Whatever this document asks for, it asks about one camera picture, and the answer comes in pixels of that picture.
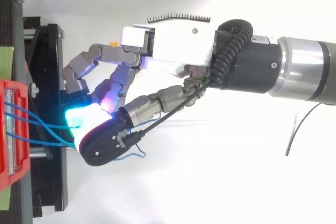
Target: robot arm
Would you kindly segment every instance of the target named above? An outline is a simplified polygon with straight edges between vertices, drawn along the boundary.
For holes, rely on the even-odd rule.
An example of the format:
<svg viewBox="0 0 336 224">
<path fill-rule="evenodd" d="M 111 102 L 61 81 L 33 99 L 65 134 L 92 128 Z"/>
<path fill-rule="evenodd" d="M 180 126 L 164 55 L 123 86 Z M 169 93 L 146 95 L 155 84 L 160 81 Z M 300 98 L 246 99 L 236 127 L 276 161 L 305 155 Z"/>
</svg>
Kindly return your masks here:
<svg viewBox="0 0 336 224">
<path fill-rule="evenodd" d="M 209 21 L 188 15 L 150 19 L 148 25 L 126 27 L 121 48 L 93 45 L 65 67 L 68 95 L 77 102 L 88 95 L 81 77 L 96 62 L 119 64 L 111 78 L 88 95 L 89 102 L 114 112 L 111 119 L 75 139 L 88 164 L 103 165 L 122 155 L 167 117 L 193 105 L 208 87 L 336 104 L 335 44 L 287 37 L 275 41 L 253 35 L 251 25 L 243 20 L 231 20 L 213 30 Z M 85 67 L 77 69 L 82 62 Z M 127 89 L 141 68 L 189 77 L 183 86 L 142 95 L 123 106 Z M 105 107 L 106 102 L 112 106 Z M 168 114 L 146 130 L 128 134 L 127 129 L 160 112 Z"/>
</svg>

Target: red container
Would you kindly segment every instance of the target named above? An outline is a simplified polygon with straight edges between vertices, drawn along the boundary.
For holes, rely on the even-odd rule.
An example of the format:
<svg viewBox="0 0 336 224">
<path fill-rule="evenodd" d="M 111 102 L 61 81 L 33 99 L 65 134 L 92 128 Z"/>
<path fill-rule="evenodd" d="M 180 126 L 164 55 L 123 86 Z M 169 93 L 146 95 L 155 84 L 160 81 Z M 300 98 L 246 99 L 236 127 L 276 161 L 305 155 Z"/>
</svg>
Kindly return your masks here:
<svg viewBox="0 0 336 224">
<path fill-rule="evenodd" d="M 13 148 L 15 148 L 14 164 L 15 169 L 12 175 L 9 175 L 8 169 L 8 144 L 6 135 L 6 92 L 11 90 L 13 94 L 12 103 L 28 110 L 28 88 L 26 85 L 15 82 L 0 80 L 0 191 L 6 186 L 13 184 L 22 178 L 30 169 L 29 143 L 13 138 Z M 28 119 L 28 115 L 21 110 L 14 109 L 14 114 Z M 27 122 L 15 119 L 15 135 L 29 138 L 29 125 Z"/>
</svg>

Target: white wall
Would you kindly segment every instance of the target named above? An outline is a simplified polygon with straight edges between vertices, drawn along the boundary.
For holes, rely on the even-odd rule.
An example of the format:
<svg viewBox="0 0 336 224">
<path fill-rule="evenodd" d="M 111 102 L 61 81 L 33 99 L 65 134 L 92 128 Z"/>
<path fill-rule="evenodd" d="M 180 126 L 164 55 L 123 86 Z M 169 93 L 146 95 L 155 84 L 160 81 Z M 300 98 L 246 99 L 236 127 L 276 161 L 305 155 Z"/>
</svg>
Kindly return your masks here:
<svg viewBox="0 0 336 224">
<path fill-rule="evenodd" d="M 166 12 L 211 15 L 216 25 L 242 18 L 258 35 L 336 42 L 334 0 L 162 0 L 117 14 L 42 14 L 65 30 L 67 64 L 93 43 L 118 41 L 123 26 Z M 91 73 L 91 90 L 113 69 Z M 128 101 L 176 83 L 143 71 Z M 141 141 L 143 160 L 90 167 L 68 152 L 69 206 L 60 213 L 45 208 L 35 223 L 335 223 L 335 108 L 316 109 L 285 157 L 294 113 L 301 119 L 312 106 L 208 90 Z"/>
</svg>

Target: black cable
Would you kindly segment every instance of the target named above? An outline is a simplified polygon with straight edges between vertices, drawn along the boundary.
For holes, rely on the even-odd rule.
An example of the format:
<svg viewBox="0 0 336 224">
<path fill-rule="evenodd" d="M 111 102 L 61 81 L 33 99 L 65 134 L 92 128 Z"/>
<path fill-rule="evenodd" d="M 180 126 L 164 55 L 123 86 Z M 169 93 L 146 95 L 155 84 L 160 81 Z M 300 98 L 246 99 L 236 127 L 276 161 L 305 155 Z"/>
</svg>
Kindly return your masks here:
<svg viewBox="0 0 336 224">
<path fill-rule="evenodd" d="M 197 89 L 194 93 L 192 93 L 185 101 L 183 101 L 179 106 L 174 108 L 171 112 L 169 112 L 167 115 L 162 117 L 161 119 L 157 120 L 155 123 L 153 123 L 151 126 L 147 127 L 142 131 L 142 135 L 145 135 L 148 131 L 154 129 L 159 124 L 166 121 L 168 118 L 170 118 L 173 114 L 175 114 L 177 111 L 182 109 L 184 106 L 186 106 L 191 100 L 193 100 L 197 95 L 205 91 L 207 88 L 211 87 L 213 83 L 209 82 L 208 84 L 204 85 L 200 89 Z"/>
<path fill-rule="evenodd" d="M 232 19 L 218 27 L 220 31 L 233 33 L 234 37 L 224 49 L 219 52 L 210 69 L 210 81 L 215 84 L 224 82 L 226 70 L 237 58 L 239 52 L 251 41 L 253 35 L 252 25 L 241 19 Z"/>
<path fill-rule="evenodd" d="M 288 156 L 289 152 L 290 152 L 290 148 L 292 147 L 292 143 L 293 143 L 293 140 L 294 140 L 294 137 L 296 135 L 296 133 L 298 132 L 301 124 L 304 122 L 304 120 L 307 118 L 307 116 L 309 116 L 309 114 L 317 107 L 321 105 L 321 103 L 315 105 L 305 116 L 304 118 L 301 120 L 301 122 L 299 123 L 298 127 L 296 128 L 296 130 L 294 131 L 293 135 L 290 137 L 290 140 L 289 140 L 289 143 L 288 143 L 288 146 L 287 146 L 287 150 L 286 150 L 286 156 Z"/>
</svg>

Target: blue light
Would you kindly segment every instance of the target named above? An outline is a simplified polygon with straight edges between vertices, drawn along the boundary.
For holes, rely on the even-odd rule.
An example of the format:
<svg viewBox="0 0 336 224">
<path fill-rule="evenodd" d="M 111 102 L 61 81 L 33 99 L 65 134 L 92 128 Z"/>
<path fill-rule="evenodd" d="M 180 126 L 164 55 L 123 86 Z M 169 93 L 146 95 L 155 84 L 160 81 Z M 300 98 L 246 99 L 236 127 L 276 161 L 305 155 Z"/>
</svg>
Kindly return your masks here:
<svg viewBox="0 0 336 224">
<path fill-rule="evenodd" d="M 65 118 L 69 127 L 79 126 L 79 128 L 70 130 L 75 139 L 75 146 L 79 149 L 79 144 L 83 137 L 95 127 L 111 119 L 112 116 L 102 110 L 100 105 L 93 103 L 88 106 L 67 110 Z"/>
</svg>

